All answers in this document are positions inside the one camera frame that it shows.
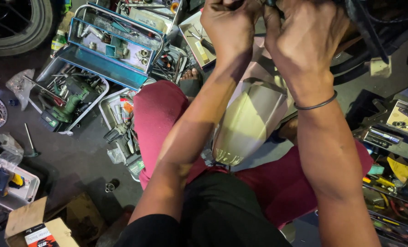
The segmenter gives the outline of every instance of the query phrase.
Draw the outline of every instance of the plastic bag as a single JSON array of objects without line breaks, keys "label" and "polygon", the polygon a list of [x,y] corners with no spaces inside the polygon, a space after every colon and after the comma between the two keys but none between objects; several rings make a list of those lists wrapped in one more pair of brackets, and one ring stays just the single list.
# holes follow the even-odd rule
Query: plastic bag
[{"label": "plastic bag", "polygon": [[14,92],[14,95],[19,99],[19,102],[21,103],[21,111],[25,110],[29,104],[30,91],[34,86],[33,83],[23,77],[28,76],[33,79],[34,74],[35,70],[24,70],[14,75],[6,82],[6,87]]},{"label": "plastic bag", "polygon": [[120,154],[120,149],[112,149],[112,150],[107,150],[107,154],[113,164],[119,164],[121,162],[124,162],[123,156]]},{"label": "plastic bag", "polygon": [[0,168],[13,172],[24,157],[24,149],[9,134],[0,134],[0,142],[4,148],[0,154]]}]

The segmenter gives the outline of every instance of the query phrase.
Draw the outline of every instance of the hand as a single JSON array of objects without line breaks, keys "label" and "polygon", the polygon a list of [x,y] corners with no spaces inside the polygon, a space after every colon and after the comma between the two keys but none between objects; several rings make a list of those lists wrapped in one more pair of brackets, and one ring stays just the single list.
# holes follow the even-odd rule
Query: hand
[{"label": "hand", "polygon": [[215,48],[218,64],[251,61],[254,25],[261,6],[260,0],[205,1],[200,21]]},{"label": "hand", "polygon": [[330,63],[348,18],[331,1],[283,0],[286,20],[265,6],[265,47],[299,106],[313,106],[333,95]]}]

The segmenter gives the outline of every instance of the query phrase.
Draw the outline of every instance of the bottle label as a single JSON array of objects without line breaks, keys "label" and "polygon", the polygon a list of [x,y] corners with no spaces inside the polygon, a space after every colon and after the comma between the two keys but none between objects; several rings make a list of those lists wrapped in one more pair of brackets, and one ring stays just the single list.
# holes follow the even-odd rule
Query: bottle label
[{"label": "bottle label", "polygon": [[59,50],[61,47],[63,47],[65,44],[60,43],[60,42],[56,42],[56,41],[52,41],[51,42],[51,49],[54,51]]}]

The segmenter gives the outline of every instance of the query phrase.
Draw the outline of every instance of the black shirt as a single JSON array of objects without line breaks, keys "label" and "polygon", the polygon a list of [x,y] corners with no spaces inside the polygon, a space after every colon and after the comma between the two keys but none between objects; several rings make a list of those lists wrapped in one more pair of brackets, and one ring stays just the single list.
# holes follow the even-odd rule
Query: black shirt
[{"label": "black shirt", "polygon": [[129,224],[114,247],[290,247],[263,216],[247,184],[225,173],[208,173],[185,187],[181,222],[148,215]]}]

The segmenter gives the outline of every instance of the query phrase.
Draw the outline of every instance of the tire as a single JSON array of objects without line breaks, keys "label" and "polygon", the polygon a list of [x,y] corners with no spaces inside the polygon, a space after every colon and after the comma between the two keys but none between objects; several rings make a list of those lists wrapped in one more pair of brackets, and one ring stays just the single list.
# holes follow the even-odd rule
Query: tire
[{"label": "tire", "polygon": [[50,0],[30,0],[31,25],[24,33],[0,39],[0,57],[16,56],[38,48],[51,40],[55,29],[55,14]]}]

